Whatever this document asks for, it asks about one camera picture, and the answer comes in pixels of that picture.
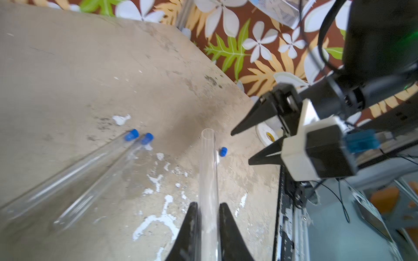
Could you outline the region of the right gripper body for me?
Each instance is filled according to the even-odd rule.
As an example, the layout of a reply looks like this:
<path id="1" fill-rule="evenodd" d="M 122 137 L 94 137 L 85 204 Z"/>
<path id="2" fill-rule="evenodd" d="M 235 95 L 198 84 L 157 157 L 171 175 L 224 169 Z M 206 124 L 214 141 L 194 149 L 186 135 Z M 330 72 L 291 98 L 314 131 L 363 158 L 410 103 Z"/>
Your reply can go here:
<path id="1" fill-rule="evenodd" d="M 290 136 L 296 135 L 302 113 L 301 96 L 293 85 L 280 83 L 274 87 L 274 99 L 279 119 L 286 133 Z"/>

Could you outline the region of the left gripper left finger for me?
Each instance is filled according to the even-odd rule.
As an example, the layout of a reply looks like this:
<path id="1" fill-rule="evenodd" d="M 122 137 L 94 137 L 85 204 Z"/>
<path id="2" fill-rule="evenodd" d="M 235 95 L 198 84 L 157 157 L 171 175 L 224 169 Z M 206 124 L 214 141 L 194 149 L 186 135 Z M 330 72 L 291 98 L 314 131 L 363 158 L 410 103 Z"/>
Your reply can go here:
<path id="1" fill-rule="evenodd" d="M 197 261 L 200 255 L 200 221 L 197 202 L 189 204 L 187 213 L 166 261 Z"/>

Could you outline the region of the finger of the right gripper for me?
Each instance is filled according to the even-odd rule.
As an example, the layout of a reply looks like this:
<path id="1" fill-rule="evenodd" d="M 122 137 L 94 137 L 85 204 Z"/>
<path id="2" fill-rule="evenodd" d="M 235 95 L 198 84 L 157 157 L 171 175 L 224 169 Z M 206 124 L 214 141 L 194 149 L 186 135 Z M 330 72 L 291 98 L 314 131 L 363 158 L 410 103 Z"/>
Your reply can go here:
<path id="1" fill-rule="evenodd" d="M 272 93 L 261 96 L 247 116 L 231 131 L 231 136 L 246 131 L 272 117 L 278 115 L 277 102 Z"/>
<path id="2" fill-rule="evenodd" d="M 285 137 L 279 138 L 248 160 L 249 165 L 284 165 L 281 157 Z"/>

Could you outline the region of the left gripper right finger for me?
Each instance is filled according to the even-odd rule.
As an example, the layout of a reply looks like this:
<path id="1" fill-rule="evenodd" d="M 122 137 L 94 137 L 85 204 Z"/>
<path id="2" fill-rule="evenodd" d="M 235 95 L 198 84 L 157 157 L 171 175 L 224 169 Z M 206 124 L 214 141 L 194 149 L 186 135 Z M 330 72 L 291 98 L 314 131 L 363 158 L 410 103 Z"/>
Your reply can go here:
<path id="1" fill-rule="evenodd" d="M 219 207 L 222 261 L 254 261 L 226 203 Z"/>

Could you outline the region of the blue stopper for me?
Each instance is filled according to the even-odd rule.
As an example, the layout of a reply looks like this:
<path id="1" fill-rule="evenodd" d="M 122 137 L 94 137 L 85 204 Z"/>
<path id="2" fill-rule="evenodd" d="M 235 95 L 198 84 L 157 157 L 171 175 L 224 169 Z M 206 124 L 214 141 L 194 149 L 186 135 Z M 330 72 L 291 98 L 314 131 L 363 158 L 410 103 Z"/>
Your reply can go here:
<path id="1" fill-rule="evenodd" d="M 148 145 L 153 141 L 154 137 L 151 133 L 146 133 L 143 135 L 143 137 L 140 140 L 140 143 L 142 145 Z"/>
<path id="2" fill-rule="evenodd" d="M 139 137 L 138 131 L 136 129 L 133 129 L 124 135 L 124 140 L 133 141 L 133 140 L 136 140 L 138 137 Z"/>
<path id="3" fill-rule="evenodd" d="M 228 153 L 228 149 L 226 147 L 222 147 L 219 151 L 219 155 L 221 157 L 225 157 L 227 155 L 227 153 Z"/>

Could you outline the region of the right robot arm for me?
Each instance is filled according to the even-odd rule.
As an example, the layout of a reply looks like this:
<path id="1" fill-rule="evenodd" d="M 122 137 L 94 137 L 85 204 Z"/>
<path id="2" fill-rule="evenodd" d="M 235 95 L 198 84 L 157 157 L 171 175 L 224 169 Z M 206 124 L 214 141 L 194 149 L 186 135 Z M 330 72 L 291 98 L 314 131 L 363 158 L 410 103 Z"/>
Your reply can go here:
<path id="1" fill-rule="evenodd" d="M 320 119 L 347 119 L 418 80 L 417 1 L 353 1 L 343 68 L 297 92 L 287 83 L 262 95 L 232 130 L 237 135 L 277 116 L 288 134 L 298 131 L 302 102 L 310 100 Z"/>

